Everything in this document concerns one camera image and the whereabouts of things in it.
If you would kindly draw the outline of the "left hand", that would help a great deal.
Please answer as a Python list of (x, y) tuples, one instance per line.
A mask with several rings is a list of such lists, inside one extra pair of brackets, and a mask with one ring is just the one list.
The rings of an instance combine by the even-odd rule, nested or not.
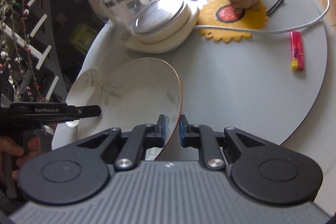
[(7, 153), (11, 156), (18, 157), (16, 161), (16, 165), (18, 167), (17, 170), (12, 171), (12, 178), (17, 181), (18, 180), (18, 174), (19, 169), (29, 160), (39, 156), (41, 154), (41, 142), (38, 136), (35, 136), (34, 138), (30, 139), (27, 147), (29, 151), (25, 153), (25, 150), (23, 147), (19, 146), (17, 143), (15, 143), (12, 139), (10, 139), (8, 136), (1, 136), (1, 183), (6, 184), (5, 175), (3, 172), (3, 162), (2, 162), (2, 156), (4, 153)]

